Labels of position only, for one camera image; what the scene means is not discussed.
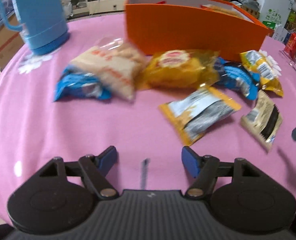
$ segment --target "blue gripper fingertip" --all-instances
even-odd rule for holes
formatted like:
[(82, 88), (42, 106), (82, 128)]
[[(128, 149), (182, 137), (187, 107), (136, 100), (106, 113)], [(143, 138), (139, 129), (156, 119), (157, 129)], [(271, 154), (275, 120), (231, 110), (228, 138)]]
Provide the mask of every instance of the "blue gripper fingertip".
[(196, 178), (200, 172), (199, 162), (196, 156), (194, 156), (189, 150), (185, 147), (182, 148), (181, 160), (183, 166), (189, 172), (189, 174)]
[(106, 176), (113, 165), (117, 162), (118, 152), (115, 147), (109, 147), (103, 155), (100, 155), (98, 169)]

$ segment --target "green label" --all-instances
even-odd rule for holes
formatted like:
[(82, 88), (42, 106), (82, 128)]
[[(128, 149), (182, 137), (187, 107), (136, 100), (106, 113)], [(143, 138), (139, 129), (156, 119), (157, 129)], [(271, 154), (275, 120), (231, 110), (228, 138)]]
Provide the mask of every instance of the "green label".
[(291, 23), (294, 23), (295, 18), (296, 18), (296, 12), (291, 10), (291, 12), (289, 14), (289, 17), (288, 17), (288, 21), (291, 22)]
[(262, 23), (270, 29), (274, 30), (274, 28), (275, 28), (275, 23), (273, 23), (273, 22), (263, 21)]

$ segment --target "orange paper box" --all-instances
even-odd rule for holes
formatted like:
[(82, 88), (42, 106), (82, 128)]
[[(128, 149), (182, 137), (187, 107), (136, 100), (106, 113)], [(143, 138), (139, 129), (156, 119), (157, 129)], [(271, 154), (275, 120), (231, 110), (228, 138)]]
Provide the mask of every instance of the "orange paper box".
[[(240, 18), (214, 11), (215, 5), (240, 14)], [(246, 11), (223, 0), (127, 0), (128, 38), (145, 54), (173, 49), (220, 51), (226, 60), (259, 50), (272, 30)]]

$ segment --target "table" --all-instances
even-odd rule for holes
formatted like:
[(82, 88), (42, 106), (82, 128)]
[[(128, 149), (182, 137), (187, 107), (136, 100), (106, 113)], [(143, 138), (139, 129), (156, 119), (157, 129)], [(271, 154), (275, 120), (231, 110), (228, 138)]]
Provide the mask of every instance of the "table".
[[(158, 106), (178, 97), (160, 91), (137, 93), (134, 104), (118, 98), (105, 104), (93, 99), (72, 99), (53, 103), (54, 88), (69, 61), (105, 36), (125, 37), (123, 14), (83, 19), (69, 23), (71, 37), (62, 48), (23, 68), (30, 54), (25, 45), (0, 77), (0, 217), (6, 212), (9, 195), (54, 156), (76, 161), (86, 154), (97, 155), (114, 145), (120, 160), (107, 179), (120, 192), (139, 189), (141, 162), (150, 158), (147, 189), (181, 189), (192, 179), (181, 162), (182, 144)], [(267, 37), (262, 50), (282, 69), (284, 98), (272, 98), (283, 116), (273, 149), (267, 154), (239, 124), (254, 102), (225, 90), (243, 107), (231, 118), (213, 125), (192, 149), (199, 155), (213, 155), (233, 162), (243, 157), (287, 188), (296, 197), (296, 72), (283, 59), (283, 44)], [(219, 179), (217, 185), (228, 183)]]

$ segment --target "yellow snack bag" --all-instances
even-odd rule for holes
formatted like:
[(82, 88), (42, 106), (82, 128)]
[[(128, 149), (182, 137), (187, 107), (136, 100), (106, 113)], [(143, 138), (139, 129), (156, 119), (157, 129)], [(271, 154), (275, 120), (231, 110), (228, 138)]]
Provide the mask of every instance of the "yellow snack bag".
[(183, 100), (160, 105), (161, 112), (175, 127), (184, 145), (192, 145), (206, 129), (241, 106), (219, 90), (201, 86)]
[(148, 67), (137, 78), (136, 88), (198, 88), (200, 84), (212, 85), (219, 80), (213, 66), (217, 52), (170, 50), (156, 53)]
[(260, 73), (260, 85), (263, 90), (273, 91), (283, 97), (281, 83), (273, 72), (266, 57), (256, 50), (240, 53), (241, 61), (247, 70)]

